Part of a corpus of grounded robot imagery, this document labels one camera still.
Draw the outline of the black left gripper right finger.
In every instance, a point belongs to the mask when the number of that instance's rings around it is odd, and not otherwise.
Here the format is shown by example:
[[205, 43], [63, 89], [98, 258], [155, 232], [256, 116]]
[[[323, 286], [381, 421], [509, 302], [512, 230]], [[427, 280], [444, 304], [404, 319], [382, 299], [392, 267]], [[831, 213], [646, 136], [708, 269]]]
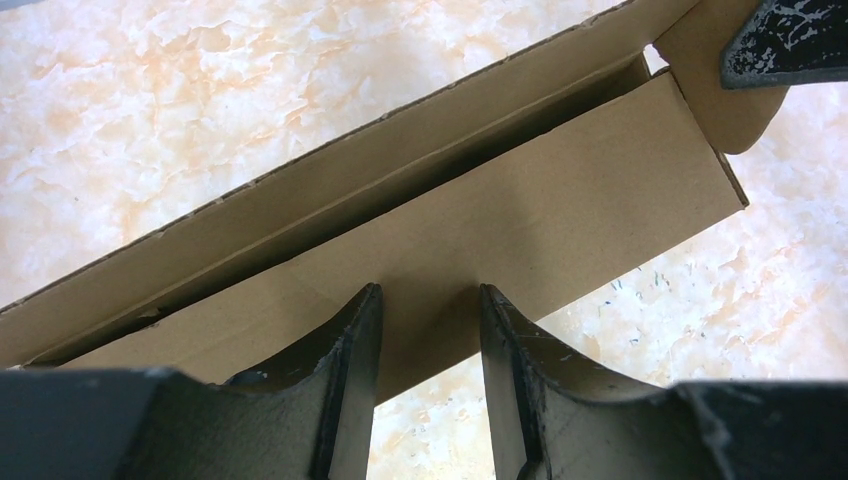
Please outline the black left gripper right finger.
[[843, 479], [843, 381], [684, 381], [609, 369], [480, 289], [500, 479]]

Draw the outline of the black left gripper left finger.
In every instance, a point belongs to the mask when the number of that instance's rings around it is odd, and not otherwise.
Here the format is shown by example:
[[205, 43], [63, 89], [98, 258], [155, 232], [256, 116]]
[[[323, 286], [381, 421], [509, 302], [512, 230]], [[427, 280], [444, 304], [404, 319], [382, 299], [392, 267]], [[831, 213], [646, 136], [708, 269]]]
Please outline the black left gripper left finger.
[[5, 479], [362, 479], [383, 292], [223, 384], [169, 367], [1, 374]]

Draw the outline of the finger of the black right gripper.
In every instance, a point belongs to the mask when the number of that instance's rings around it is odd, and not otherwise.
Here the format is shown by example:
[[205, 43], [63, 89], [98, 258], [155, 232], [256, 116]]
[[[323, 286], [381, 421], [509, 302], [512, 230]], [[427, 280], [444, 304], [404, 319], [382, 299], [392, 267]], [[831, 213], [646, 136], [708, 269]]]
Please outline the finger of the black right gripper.
[[845, 0], [762, 1], [720, 56], [725, 89], [846, 80]]

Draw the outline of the brown cardboard box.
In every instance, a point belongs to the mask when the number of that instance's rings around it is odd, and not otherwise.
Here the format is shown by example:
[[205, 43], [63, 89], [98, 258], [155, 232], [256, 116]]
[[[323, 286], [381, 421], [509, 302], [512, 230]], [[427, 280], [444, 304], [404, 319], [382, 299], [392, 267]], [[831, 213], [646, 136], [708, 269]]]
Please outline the brown cardboard box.
[[721, 84], [756, 9], [608, 9], [4, 307], [1, 363], [219, 382], [372, 282], [389, 399], [478, 351], [481, 284], [538, 320], [747, 206], [727, 156], [786, 94]]

